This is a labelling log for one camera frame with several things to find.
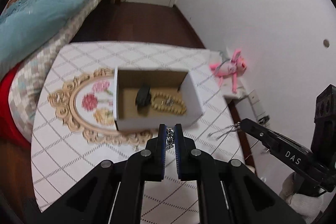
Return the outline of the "black power adapter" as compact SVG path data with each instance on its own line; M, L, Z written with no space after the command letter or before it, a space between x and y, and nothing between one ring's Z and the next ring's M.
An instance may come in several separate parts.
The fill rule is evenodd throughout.
M258 119L258 124L264 125L267 124L270 120L270 116L269 115L265 115L263 117L261 117L260 119Z

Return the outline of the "open cardboard box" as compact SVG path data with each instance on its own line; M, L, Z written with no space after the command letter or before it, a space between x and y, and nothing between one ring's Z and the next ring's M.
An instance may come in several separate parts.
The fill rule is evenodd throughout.
M189 127L203 116L202 100L191 72L185 69L117 68L114 72L113 114L120 132L157 129L160 124ZM139 116L135 105L138 90L150 87L147 116Z

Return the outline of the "pink panther plush toy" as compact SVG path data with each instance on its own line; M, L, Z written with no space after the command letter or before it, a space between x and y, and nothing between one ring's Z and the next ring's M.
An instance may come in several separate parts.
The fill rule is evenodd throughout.
M238 93L238 77L243 75L247 65L242 57L242 50L236 49L229 59L223 59L221 62L210 63L210 70L218 81L221 88L225 80L231 80L231 92Z

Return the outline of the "checkered mattress bedding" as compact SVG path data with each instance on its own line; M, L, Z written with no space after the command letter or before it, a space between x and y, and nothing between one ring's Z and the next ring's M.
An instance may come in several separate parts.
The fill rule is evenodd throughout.
M89 0L55 36L27 57L15 73L10 83L8 103L19 136L26 141L31 142L38 100L56 56L73 39L86 17L100 2Z

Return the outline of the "light blue quilt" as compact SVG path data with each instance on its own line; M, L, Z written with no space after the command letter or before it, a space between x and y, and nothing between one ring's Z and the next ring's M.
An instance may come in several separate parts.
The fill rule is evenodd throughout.
M89 0L19 0L1 15L1 76L58 33Z

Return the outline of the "white wall power strip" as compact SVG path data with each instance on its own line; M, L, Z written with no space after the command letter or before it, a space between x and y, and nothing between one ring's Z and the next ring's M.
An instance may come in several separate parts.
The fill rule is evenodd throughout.
M258 119L260 119L261 117L268 115L266 113L266 111L264 110L264 107L261 104L261 101L258 97L258 94L256 93L255 90L252 90L250 92L250 94L248 95L248 99L252 108L252 111L255 115L256 118L256 122L258 121Z

